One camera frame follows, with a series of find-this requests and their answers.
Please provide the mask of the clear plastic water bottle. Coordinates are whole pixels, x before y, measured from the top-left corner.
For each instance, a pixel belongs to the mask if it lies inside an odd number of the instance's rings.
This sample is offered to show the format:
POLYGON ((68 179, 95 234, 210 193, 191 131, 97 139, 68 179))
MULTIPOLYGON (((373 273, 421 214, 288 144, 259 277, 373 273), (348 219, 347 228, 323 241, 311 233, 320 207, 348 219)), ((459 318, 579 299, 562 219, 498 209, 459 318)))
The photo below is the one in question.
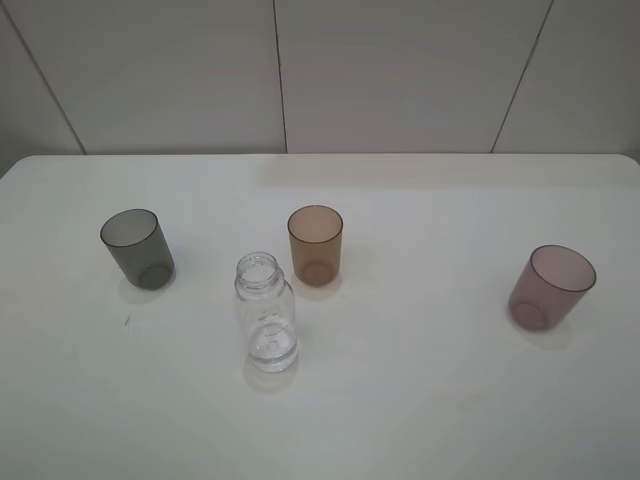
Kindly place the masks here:
POLYGON ((248 359, 265 373, 279 373, 297 359, 295 296, 274 256, 252 252, 236 265, 236 318, 248 359))

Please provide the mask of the brown translucent plastic cup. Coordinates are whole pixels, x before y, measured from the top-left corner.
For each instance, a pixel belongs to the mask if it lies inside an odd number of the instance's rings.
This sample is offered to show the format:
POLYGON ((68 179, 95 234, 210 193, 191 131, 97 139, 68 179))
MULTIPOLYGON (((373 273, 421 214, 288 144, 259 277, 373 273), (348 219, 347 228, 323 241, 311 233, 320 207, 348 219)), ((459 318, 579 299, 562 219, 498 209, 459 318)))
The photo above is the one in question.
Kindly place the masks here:
POLYGON ((292 263, 302 283, 323 287, 338 275, 343 228, 341 215, 328 206, 308 205, 291 214, 287 230, 292 263))

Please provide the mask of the grey translucent plastic cup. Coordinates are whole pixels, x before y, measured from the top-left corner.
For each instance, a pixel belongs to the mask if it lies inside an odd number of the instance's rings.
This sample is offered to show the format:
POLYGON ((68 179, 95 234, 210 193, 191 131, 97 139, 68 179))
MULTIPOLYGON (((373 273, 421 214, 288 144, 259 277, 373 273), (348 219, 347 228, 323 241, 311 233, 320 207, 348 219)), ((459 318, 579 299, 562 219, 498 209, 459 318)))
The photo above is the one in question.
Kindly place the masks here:
POLYGON ((159 290, 172 279, 174 260, 152 211, 129 209, 115 214, 102 226, 100 239, 133 286, 159 290))

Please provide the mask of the mauve translucent plastic cup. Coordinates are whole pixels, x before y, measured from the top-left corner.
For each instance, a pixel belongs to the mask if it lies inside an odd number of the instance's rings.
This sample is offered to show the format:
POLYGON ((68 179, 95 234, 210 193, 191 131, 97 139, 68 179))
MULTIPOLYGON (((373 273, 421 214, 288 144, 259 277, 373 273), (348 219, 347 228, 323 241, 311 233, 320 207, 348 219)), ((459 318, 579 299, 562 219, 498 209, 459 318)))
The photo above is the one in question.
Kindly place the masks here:
POLYGON ((593 264, 579 252, 561 245, 539 246, 509 297, 510 319, 527 331, 554 329, 596 281, 593 264))

